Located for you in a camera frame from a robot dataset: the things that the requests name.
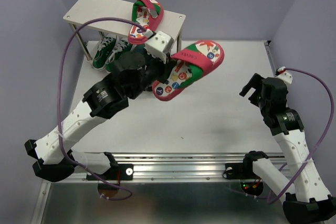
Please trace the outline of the green canvas sneaker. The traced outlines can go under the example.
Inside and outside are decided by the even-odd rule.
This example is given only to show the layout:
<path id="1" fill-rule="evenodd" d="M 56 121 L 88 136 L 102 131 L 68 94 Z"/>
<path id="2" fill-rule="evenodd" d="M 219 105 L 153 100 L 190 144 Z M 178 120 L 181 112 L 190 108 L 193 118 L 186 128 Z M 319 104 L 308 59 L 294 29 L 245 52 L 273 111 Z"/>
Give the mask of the green canvas sneaker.
<path id="1" fill-rule="evenodd" d="M 105 69 L 107 72 L 112 72 L 112 63 L 119 59 L 124 52 L 133 50 L 133 45 L 128 42 L 127 39 L 120 39 L 114 46 L 111 54 L 108 56 L 105 62 Z"/>
<path id="2" fill-rule="evenodd" d="M 119 37 L 113 34 L 107 34 L 95 46 L 92 66 L 97 69 L 103 69 L 107 58 L 111 55 Z"/>

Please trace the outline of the colourful pink slide sandal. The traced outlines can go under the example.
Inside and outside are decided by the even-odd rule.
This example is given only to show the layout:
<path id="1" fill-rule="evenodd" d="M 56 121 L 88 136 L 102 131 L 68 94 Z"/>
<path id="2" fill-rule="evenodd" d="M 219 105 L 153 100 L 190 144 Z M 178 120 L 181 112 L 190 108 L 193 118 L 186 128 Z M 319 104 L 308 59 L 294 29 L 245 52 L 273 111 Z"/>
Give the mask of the colourful pink slide sandal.
<path id="1" fill-rule="evenodd" d="M 136 0 L 132 7 L 131 21 L 144 28 L 156 31 L 164 16 L 164 9 L 157 0 Z M 133 25 L 128 34 L 128 42 L 133 45 L 145 43 L 143 30 Z"/>

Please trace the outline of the green leather loafer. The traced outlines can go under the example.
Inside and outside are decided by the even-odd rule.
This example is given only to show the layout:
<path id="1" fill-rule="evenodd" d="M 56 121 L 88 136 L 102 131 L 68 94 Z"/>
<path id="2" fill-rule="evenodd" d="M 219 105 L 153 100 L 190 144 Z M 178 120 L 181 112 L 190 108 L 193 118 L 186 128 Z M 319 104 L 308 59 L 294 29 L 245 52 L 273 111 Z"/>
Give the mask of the green leather loafer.
<path id="1" fill-rule="evenodd" d="M 139 52 L 141 54 L 145 54 L 146 53 L 145 45 L 144 44 L 132 45 L 131 51 L 133 51 L 133 52 Z"/>

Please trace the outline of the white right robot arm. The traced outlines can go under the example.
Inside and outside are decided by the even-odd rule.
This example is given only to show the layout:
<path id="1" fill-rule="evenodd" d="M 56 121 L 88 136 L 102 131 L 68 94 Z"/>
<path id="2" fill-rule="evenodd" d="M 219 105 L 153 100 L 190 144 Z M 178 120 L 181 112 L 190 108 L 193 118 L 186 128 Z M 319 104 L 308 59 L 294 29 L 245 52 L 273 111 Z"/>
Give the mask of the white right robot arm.
<path id="1" fill-rule="evenodd" d="M 241 170 L 248 177 L 257 176 L 282 203 L 289 223 L 316 223 L 335 216 L 335 197 L 323 183 L 312 159 L 305 130 L 298 112 L 287 105 L 287 85 L 291 75 L 264 78 L 255 73 L 242 88 L 243 97 L 250 89 L 251 104 L 260 109 L 261 116 L 281 148 L 291 179 L 287 179 L 263 152 L 251 151 L 243 159 Z"/>

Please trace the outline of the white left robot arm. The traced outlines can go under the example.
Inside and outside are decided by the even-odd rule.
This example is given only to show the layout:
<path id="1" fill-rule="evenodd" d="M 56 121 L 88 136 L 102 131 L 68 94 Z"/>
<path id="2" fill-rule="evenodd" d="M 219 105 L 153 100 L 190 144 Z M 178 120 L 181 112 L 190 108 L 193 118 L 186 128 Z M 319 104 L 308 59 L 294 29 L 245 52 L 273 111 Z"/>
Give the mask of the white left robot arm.
<path id="1" fill-rule="evenodd" d="M 140 52 L 123 53 L 113 61 L 111 73 L 95 83 L 53 131 L 24 144 L 27 154 L 36 160 L 35 175 L 59 182 L 81 167 L 103 179 L 113 178 L 120 169 L 111 153 L 77 152 L 72 147 L 95 127 L 127 108 L 129 100 L 136 99 L 154 81 L 165 81 L 173 66 L 170 54 L 165 54 L 162 60 Z"/>

